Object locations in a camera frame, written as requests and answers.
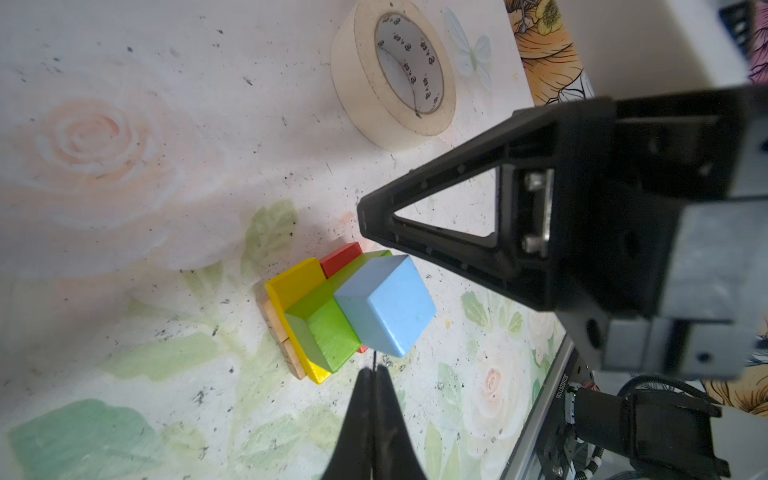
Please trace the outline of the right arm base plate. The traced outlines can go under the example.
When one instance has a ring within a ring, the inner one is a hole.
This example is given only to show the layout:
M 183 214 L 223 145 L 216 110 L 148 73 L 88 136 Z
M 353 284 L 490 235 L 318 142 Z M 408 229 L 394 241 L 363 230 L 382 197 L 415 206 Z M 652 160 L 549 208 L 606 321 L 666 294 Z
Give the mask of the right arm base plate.
M 712 424 L 723 407 L 706 392 L 642 374 L 609 393 L 576 351 L 558 364 L 563 370 L 534 447 L 544 478 L 595 479 L 611 454 L 628 463 L 619 479 L 730 477 Z

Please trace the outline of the green wood block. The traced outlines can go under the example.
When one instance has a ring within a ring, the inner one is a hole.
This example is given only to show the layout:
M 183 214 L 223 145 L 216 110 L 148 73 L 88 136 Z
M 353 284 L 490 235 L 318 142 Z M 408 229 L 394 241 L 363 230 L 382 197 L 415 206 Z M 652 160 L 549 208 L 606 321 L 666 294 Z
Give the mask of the green wood block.
M 313 259 L 309 272 L 313 285 L 286 312 L 299 346 L 310 362 L 336 373 L 360 349 L 361 340 L 336 301 L 335 293 L 369 261 L 391 256 L 389 250 L 364 252 L 328 275 L 324 260 Z

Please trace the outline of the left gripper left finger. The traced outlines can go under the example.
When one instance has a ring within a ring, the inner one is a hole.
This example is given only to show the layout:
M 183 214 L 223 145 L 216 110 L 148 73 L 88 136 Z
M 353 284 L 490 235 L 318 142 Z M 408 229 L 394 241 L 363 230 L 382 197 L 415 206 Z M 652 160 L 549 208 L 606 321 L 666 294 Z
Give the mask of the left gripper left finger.
M 372 478 L 374 447 L 374 372 L 362 369 L 350 398 L 340 434 L 322 480 Z

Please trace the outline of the natural wood block 51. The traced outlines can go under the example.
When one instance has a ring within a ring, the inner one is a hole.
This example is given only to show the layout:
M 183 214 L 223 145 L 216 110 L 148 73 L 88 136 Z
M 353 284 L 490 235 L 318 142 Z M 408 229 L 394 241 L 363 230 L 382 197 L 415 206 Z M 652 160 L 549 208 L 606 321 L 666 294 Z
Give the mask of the natural wood block 51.
M 268 332 L 278 344 L 282 344 L 288 339 L 288 334 L 262 282 L 254 285 L 254 294 Z

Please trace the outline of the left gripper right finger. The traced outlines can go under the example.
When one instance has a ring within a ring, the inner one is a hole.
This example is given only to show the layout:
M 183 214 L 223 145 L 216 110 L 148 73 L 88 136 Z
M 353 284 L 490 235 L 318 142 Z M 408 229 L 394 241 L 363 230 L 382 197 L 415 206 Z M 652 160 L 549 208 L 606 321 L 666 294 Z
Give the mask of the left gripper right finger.
M 374 478 L 425 480 L 389 370 L 374 370 Z

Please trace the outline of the yellow wood block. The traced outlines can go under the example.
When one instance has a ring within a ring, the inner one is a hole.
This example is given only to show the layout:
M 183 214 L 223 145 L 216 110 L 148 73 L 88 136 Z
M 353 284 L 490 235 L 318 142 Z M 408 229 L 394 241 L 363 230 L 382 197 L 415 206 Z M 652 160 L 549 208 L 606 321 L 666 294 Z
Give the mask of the yellow wood block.
M 331 373 L 310 361 L 287 321 L 287 309 L 318 287 L 326 276 L 317 258 L 310 258 L 295 265 L 265 283 L 265 290 L 277 318 L 288 335 L 297 360 L 306 376 L 315 384 L 322 385 Z

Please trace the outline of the natural wood block 31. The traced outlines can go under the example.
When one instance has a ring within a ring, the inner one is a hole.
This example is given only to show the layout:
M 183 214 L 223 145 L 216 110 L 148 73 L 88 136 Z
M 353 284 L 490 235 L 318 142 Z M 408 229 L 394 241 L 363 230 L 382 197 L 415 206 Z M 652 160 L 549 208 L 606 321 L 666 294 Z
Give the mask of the natural wood block 31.
M 287 364 L 289 372 L 298 380 L 303 380 L 306 377 L 306 372 L 289 338 L 286 338 L 280 343 L 280 351 Z

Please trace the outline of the red wood block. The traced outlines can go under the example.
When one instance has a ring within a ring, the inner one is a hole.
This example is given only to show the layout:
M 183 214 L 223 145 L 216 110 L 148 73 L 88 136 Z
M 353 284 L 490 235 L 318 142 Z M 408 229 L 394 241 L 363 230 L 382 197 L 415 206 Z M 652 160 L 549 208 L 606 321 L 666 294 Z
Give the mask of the red wood block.
M 323 257 L 319 263 L 325 277 L 330 279 L 362 254 L 363 250 L 360 244 L 358 242 L 351 242 L 344 244 L 329 253 Z

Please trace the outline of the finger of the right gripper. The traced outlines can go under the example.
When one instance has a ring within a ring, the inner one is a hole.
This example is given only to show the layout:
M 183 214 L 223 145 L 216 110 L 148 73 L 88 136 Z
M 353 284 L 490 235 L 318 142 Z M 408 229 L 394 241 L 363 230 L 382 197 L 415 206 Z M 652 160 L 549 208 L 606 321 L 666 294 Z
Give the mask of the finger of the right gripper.
M 586 241 L 605 170 L 607 98 L 525 109 L 362 197 L 362 235 L 538 311 L 553 309 Z

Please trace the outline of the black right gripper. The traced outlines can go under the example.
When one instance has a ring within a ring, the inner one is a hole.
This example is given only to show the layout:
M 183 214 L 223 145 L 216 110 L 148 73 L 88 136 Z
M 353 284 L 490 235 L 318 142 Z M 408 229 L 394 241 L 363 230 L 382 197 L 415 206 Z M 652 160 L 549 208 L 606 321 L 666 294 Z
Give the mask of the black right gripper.
M 609 102 L 558 317 L 595 369 L 738 377 L 767 311 L 767 89 Z

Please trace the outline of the light blue wood cube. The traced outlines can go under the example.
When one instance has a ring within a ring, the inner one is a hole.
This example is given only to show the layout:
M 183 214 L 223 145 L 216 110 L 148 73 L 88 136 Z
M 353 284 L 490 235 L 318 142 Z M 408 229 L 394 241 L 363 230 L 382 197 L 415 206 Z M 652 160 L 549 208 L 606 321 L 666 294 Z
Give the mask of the light blue wood cube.
M 364 346 L 398 358 L 408 355 L 437 313 L 408 255 L 367 261 L 334 298 Z

